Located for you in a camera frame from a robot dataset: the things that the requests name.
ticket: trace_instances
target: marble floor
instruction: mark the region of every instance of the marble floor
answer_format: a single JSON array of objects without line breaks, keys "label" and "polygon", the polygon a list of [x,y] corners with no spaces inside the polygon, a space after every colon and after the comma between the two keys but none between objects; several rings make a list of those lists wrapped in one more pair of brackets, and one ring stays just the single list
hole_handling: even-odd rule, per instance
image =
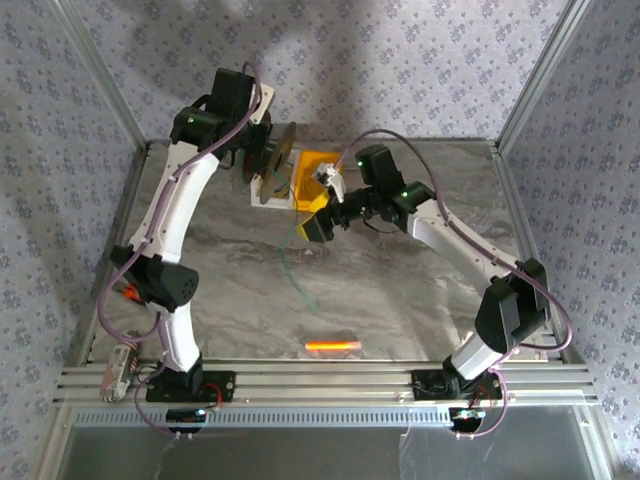
[{"label": "marble floor", "polygon": [[[428,184],[423,166],[403,145],[386,142],[405,181]],[[340,145],[300,147],[337,151]],[[487,146],[423,141],[445,201],[480,235],[516,254],[509,214]],[[145,167],[127,237],[140,224],[164,167],[166,148],[154,146]],[[350,159],[345,177],[362,184]],[[184,243],[182,263],[200,274],[192,301],[196,340],[205,357],[309,358],[308,340],[357,339],[349,358],[442,360],[473,327],[480,298],[438,254],[403,233],[380,234],[360,222],[324,245],[295,237],[284,249],[288,268],[314,308],[284,273],[278,245],[294,213],[252,208],[247,192],[232,190],[231,173],[214,175],[205,188]],[[392,227],[375,223],[380,229]],[[145,307],[112,292],[107,315],[121,332],[146,330]],[[108,357],[114,341],[98,327],[91,359]],[[160,352],[158,340],[144,356]]]}]

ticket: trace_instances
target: blue patterned wall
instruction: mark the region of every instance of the blue patterned wall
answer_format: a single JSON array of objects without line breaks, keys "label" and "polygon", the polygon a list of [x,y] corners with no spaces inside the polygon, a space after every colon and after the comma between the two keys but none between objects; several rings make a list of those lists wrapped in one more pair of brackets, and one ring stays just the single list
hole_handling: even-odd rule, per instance
[{"label": "blue patterned wall", "polygon": [[0,478],[26,478],[134,148],[47,2],[0,6]]},{"label": "blue patterned wall", "polygon": [[594,0],[508,152],[618,451],[640,474],[640,4]]},{"label": "blue patterned wall", "polygon": [[373,126],[495,138],[567,0],[86,0],[77,2],[140,127],[252,59],[299,138]]}]

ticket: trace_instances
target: orange object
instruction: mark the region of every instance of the orange object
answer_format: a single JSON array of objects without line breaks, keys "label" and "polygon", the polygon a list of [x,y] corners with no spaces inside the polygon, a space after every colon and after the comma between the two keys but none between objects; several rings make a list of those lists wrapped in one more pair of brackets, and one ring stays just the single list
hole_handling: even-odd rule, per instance
[{"label": "orange object", "polygon": [[122,292],[122,294],[125,296],[125,298],[128,298],[129,300],[133,300],[134,302],[139,303],[140,305],[144,305],[144,301],[140,298],[138,289],[133,285],[131,284],[127,285],[124,288],[124,291]]},{"label": "orange object", "polygon": [[339,153],[316,152],[314,150],[300,152],[296,178],[293,183],[293,195],[297,200],[299,211],[310,212],[311,203],[325,191],[325,188],[311,177],[316,167],[321,163],[336,163],[339,158]]},{"label": "orange object", "polygon": [[307,342],[307,350],[360,350],[360,342]]}]

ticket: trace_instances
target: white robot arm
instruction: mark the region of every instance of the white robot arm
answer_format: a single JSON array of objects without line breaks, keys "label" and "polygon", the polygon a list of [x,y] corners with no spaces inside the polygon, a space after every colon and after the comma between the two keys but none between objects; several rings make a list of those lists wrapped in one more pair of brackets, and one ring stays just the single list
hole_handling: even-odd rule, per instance
[{"label": "white robot arm", "polygon": [[[350,222],[380,216],[402,231],[434,249],[473,285],[482,297],[475,321],[475,332],[447,358],[438,381],[446,385],[446,398],[456,398],[465,385],[483,376],[515,345],[546,322],[548,301],[526,281],[503,266],[479,255],[455,233],[442,217],[434,193],[420,182],[405,184],[391,152],[384,145],[372,145],[356,159],[364,183],[368,185],[334,195],[329,204],[300,225],[299,233],[310,241],[333,238],[336,225],[348,228]],[[449,222],[485,250],[493,252],[507,265],[524,272],[546,286],[544,267],[535,259],[520,262],[498,250],[458,220],[445,206]]]},{"label": "white robot arm", "polygon": [[[260,87],[262,101],[244,129],[230,143],[204,155],[177,178],[174,175],[181,166],[223,137],[245,114],[256,95],[253,78],[219,69],[211,95],[201,97],[176,116],[166,166],[142,224],[128,246],[114,247],[111,252],[113,263],[120,267],[144,247],[125,277],[138,289],[147,308],[162,315],[159,334],[167,349],[162,356],[165,371],[177,379],[173,387],[182,385],[187,393],[200,388],[201,354],[191,322],[191,299],[198,274],[180,265],[182,245],[202,191],[220,164],[217,155],[237,149],[261,155],[266,146],[271,130],[268,108],[274,90],[264,84]],[[163,194],[165,186],[171,183],[174,185],[168,194]],[[153,235],[146,238],[154,216],[157,219]]]}]

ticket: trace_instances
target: yellow container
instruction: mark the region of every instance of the yellow container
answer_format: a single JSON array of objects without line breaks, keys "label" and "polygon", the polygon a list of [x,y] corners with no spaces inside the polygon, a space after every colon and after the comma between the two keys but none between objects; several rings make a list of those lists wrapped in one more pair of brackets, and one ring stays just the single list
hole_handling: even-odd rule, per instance
[{"label": "yellow container", "polygon": [[311,175],[321,163],[336,163],[339,158],[339,153],[316,152],[314,150],[303,150],[300,153],[293,187],[293,194],[299,211],[314,212],[324,206],[318,206],[318,202],[314,203],[314,200],[321,196],[326,189]]}]

